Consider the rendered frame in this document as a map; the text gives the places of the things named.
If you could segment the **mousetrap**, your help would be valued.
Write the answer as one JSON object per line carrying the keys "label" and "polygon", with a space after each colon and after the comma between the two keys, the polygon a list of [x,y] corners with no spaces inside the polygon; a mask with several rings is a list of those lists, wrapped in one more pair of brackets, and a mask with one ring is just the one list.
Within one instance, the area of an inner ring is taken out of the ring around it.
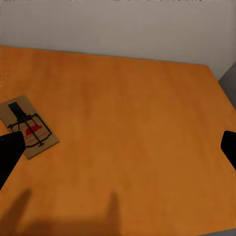
{"label": "mousetrap", "polygon": [[59,143],[59,139],[25,95],[0,103],[0,119],[10,133],[21,131],[28,160]]}

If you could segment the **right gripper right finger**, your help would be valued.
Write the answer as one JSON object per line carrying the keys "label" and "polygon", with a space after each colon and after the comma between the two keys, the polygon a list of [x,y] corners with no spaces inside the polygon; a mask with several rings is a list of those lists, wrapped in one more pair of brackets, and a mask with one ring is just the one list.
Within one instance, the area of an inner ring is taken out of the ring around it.
{"label": "right gripper right finger", "polygon": [[236,169],[236,132],[228,130],[224,132],[221,149]]}

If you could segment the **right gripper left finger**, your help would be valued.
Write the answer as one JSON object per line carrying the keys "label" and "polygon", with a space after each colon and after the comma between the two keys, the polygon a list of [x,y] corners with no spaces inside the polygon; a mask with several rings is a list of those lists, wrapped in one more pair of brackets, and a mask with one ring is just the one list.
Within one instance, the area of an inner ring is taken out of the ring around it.
{"label": "right gripper left finger", "polygon": [[0,136],[0,190],[26,149],[21,131]]}

